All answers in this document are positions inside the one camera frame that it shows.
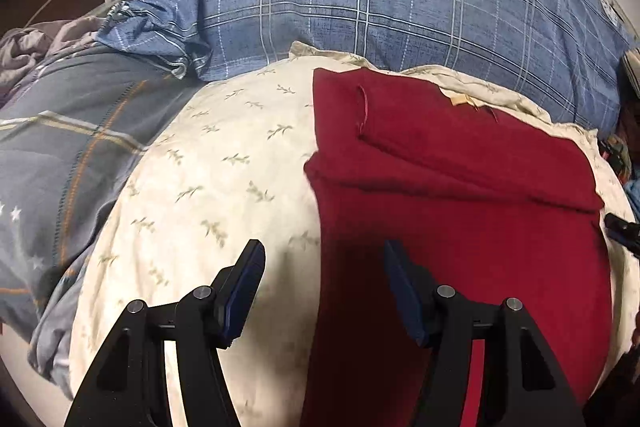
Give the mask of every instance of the red garment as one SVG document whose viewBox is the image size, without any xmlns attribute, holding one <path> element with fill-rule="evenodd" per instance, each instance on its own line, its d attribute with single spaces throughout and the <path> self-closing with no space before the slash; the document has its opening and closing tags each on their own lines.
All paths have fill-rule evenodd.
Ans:
<svg viewBox="0 0 640 427">
<path fill-rule="evenodd" d="M 320 212 L 321 293 L 302 427 L 409 425 L 429 353 L 400 322 L 385 239 L 469 299 L 520 298 L 584 402 L 612 318 L 602 200 L 578 147 L 366 69 L 316 70 L 314 111 L 319 151 L 305 172 Z"/>
</svg>

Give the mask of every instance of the orange stripe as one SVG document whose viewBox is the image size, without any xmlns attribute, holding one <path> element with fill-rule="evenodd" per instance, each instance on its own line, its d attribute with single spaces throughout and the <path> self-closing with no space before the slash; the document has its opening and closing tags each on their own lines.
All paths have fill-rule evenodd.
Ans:
<svg viewBox="0 0 640 427">
<path fill-rule="evenodd" d="M 82 156 L 82 161 L 80 162 L 80 165 L 78 166 L 78 171 L 76 171 L 76 176 L 74 177 L 74 181 L 73 181 L 73 183 L 71 185 L 71 188 L 69 190 L 68 203 L 66 204 L 65 220 L 63 221 L 63 225 L 62 225 L 62 248 L 60 249 L 60 264 L 63 264 L 65 262 L 66 243 L 67 243 L 66 238 L 67 238 L 67 233 L 68 233 L 68 229 L 69 229 L 69 222 L 71 221 L 73 204 L 74 204 L 74 202 L 76 200 L 76 192 L 78 191 L 78 185 L 80 184 L 80 179 L 82 178 L 82 174 L 84 173 L 84 169 L 86 168 L 86 163 L 89 160 L 89 156 L 91 156 L 91 153 L 94 151 L 95 145 L 100 141 L 100 136 L 102 134 L 104 134 L 104 131 L 107 130 L 113 124 L 113 121 L 122 112 L 123 108 L 127 105 L 127 102 L 129 102 L 131 97 L 134 96 L 137 92 L 139 92 L 145 86 L 146 82 L 147 82 L 146 80 L 143 80 L 142 82 L 140 82 L 135 87 L 135 89 L 133 89 L 127 95 L 127 97 L 124 100 L 122 100 L 122 102 L 120 102 L 120 105 L 116 108 L 116 110 L 113 112 L 113 114 L 109 117 L 109 120 L 107 120 L 107 122 L 104 124 L 104 126 L 102 126 L 102 130 L 100 130 L 100 132 L 98 132 L 94 136 L 94 138 L 92 139 L 91 145 L 89 146 L 89 148 L 86 150 L 86 152 Z"/>
<path fill-rule="evenodd" d="M 24 295 L 29 293 L 27 288 L 0 288 L 0 293 L 9 293 L 9 295 Z"/>
</svg>

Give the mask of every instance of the silver bolt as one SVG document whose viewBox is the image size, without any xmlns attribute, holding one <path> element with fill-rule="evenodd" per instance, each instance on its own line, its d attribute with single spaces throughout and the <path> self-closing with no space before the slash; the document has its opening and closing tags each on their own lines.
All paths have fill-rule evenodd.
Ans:
<svg viewBox="0 0 640 427">
<path fill-rule="evenodd" d="M 515 297 L 509 297 L 507 299 L 507 306 L 513 311 L 518 312 L 522 309 L 522 301 Z"/>
<path fill-rule="evenodd" d="M 131 301 L 129 304 L 127 304 L 127 311 L 129 313 L 138 313 L 143 306 L 145 305 L 145 303 L 143 301 Z"/>
<path fill-rule="evenodd" d="M 441 286 L 438 286 L 438 295 L 441 296 L 441 297 L 449 299 L 455 294 L 456 294 L 456 291 L 451 286 L 449 286 L 447 284 L 443 284 Z"/>
<path fill-rule="evenodd" d="M 196 299 L 206 299 L 211 295 L 211 288 L 209 286 L 198 286 L 193 291 L 193 296 Z"/>
</svg>

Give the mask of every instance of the blue plaid fabric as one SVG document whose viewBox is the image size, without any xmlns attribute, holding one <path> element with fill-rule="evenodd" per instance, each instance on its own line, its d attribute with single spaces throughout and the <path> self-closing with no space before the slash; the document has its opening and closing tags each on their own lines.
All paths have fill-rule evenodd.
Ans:
<svg viewBox="0 0 640 427">
<path fill-rule="evenodd" d="M 132 0 L 98 40 L 204 81 L 284 58 L 294 40 L 394 71 L 441 64 L 601 135 L 618 119 L 615 71 L 630 46 L 599 0 Z"/>
</svg>

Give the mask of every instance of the white floral fabric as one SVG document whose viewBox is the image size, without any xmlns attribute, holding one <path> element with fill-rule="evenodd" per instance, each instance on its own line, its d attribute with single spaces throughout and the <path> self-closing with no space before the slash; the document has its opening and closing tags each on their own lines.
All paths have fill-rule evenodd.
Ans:
<svg viewBox="0 0 640 427">
<path fill-rule="evenodd" d="M 74 391 L 130 300 L 149 306 L 177 301 L 210 283 L 256 238 L 266 248 L 264 276 L 242 336 L 220 351 L 220 360 L 243 427 L 299 424 L 320 289 L 318 208 L 303 172 L 316 151 L 312 77 L 316 68 L 358 67 L 375 69 L 356 55 L 295 42 L 288 59 L 196 93 L 134 170 L 88 261 L 72 331 Z M 595 131 L 552 124 L 526 97 L 448 68 L 389 73 L 390 82 L 396 74 L 433 82 L 449 98 L 466 94 L 469 103 L 500 108 L 573 140 L 593 168 L 602 215 L 634 219 L 622 186 L 598 154 Z M 607 247 L 614 320 L 603 375 L 630 346 L 640 298 L 638 262 L 608 239 Z M 170 343 L 166 366 L 172 418 L 182 427 Z"/>
</svg>

